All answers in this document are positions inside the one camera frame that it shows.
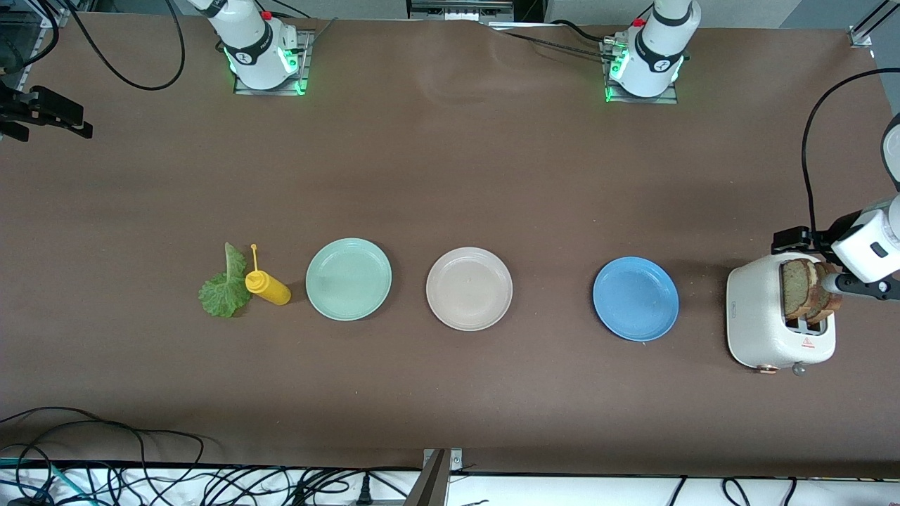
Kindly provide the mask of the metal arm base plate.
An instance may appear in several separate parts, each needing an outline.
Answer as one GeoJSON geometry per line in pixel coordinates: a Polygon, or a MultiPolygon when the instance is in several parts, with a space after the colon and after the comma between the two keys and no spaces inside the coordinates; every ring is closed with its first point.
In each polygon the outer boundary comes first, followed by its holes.
{"type": "Polygon", "coordinates": [[[234,75],[233,93],[239,96],[305,96],[309,85],[311,57],[315,31],[299,30],[297,32],[297,48],[287,51],[284,58],[288,62],[292,74],[280,86],[268,90],[256,90],[247,87],[234,75]]]}
{"type": "Polygon", "coordinates": [[[656,72],[653,65],[647,64],[631,51],[626,39],[605,37],[599,43],[599,48],[601,55],[605,57],[604,87],[608,103],[675,105],[678,102],[675,81],[683,58],[679,58],[674,64],[668,60],[659,61],[658,64],[666,68],[662,72],[656,72]]]}

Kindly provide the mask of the aluminium frame profile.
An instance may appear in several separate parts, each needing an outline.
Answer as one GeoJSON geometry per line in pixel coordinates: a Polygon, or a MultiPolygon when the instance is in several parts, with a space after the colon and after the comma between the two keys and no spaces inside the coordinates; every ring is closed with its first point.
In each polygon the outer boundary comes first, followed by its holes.
{"type": "Polygon", "coordinates": [[[0,0],[0,76],[26,70],[53,51],[68,14],[63,0],[0,0]]]}
{"type": "Polygon", "coordinates": [[[900,13],[900,0],[880,0],[862,19],[849,27],[847,35],[852,47],[870,47],[871,36],[897,13],[900,13]]]}

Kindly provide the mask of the mint green plate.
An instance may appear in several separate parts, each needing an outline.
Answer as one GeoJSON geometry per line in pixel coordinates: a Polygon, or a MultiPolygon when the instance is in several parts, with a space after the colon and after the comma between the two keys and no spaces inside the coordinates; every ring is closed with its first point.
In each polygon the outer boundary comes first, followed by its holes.
{"type": "Polygon", "coordinates": [[[309,262],[305,288],[319,314],[336,321],[361,320],[375,313],[392,288],[392,266],[385,251],[364,239],[339,239],[322,247],[309,262]]]}

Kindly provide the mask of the white toaster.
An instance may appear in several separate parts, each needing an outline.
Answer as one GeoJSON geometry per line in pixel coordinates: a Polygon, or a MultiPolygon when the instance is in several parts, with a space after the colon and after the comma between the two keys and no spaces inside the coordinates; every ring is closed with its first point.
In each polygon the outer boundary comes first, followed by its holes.
{"type": "Polygon", "coordinates": [[[832,315],[818,325],[807,326],[806,317],[785,320],[779,266],[802,253],[768,255],[733,269],[726,286],[726,334],[734,359],[758,372],[774,374],[832,358],[836,349],[836,324],[832,315]]]}

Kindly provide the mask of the dark crust bread slice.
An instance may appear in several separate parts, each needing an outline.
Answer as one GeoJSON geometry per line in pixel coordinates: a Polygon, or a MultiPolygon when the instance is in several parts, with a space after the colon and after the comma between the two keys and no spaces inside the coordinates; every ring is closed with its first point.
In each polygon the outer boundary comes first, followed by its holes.
{"type": "Polygon", "coordinates": [[[810,310],[806,313],[807,326],[818,325],[828,316],[834,314],[842,304],[842,296],[829,292],[824,288],[824,281],[827,275],[838,273],[838,270],[829,263],[818,262],[814,264],[816,269],[816,284],[812,289],[812,304],[810,310]]]}

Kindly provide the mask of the grey metal box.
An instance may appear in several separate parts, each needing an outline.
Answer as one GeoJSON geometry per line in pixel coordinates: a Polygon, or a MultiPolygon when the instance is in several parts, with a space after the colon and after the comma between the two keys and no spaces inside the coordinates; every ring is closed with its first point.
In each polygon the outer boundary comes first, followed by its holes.
{"type": "Polygon", "coordinates": [[[410,19],[514,22],[513,0],[406,0],[410,19]]]}

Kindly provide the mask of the metal table edge bracket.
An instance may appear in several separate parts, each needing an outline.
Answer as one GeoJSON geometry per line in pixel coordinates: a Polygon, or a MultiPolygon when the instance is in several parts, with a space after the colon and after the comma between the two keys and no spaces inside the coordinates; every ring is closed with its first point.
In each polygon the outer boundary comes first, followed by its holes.
{"type": "Polygon", "coordinates": [[[446,506],[450,477],[463,468],[463,449],[428,448],[423,454],[423,469],[408,499],[412,506],[446,506]]]}

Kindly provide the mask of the light crust bread slice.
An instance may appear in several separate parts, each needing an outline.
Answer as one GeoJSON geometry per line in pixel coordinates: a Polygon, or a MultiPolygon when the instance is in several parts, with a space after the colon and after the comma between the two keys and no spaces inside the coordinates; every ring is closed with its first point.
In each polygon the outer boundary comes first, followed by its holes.
{"type": "Polygon", "coordinates": [[[816,262],[797,257],[779,266],[782,308],[785,320],[805,317],[818,301],[816,262]]]}

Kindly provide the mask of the blue plate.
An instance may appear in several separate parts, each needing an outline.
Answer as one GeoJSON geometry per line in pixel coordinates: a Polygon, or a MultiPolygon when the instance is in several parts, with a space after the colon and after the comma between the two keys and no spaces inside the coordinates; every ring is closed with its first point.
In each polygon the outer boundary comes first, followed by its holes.
{"type": "Polygon", "coordinates": [[[665,336],[679,316],[679,294],[671,276],[643,257],[618,257],[595,276],[595,314],[611,333],[627,342],[665,336]]]}

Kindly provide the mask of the beige plate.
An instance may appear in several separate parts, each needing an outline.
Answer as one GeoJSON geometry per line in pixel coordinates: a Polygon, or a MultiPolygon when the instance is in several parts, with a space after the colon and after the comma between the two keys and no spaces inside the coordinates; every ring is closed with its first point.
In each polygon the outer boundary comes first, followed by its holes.
{"type": "Polygon", "coordinates": [[[513,278],[503,260],[486,249],[444,253],[425,279],[425,298],[450,329],[480,331],[501,320],[513,301],[513,278]]]}

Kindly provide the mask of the yellow squeeze bottle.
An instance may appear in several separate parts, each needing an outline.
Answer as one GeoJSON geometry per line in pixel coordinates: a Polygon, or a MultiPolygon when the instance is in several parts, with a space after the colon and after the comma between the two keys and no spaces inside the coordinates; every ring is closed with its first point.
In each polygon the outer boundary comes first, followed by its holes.
{"type": "Polygon", "coordinates": [[[250,245],[252,250],[253,269],[245,276],[245,288],[253,295],[277,306],[288,304],[292,292],[287,285],[274,278],[270,273],[259,268],[257,244],[250,245]]]}

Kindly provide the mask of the green lettuce leaf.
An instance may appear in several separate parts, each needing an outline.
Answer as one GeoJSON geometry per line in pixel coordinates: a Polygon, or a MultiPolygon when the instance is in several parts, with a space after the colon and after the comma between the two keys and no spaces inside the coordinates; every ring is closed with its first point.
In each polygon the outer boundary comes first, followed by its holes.
{"type": "Polygon", "coordinates": [[[245,287],[248,264],[242,252],[231,243],[224,244],[226,268],[200,286],[198,300],[205,313],[219,318],[231,318],[252,298],[245,287]]]}

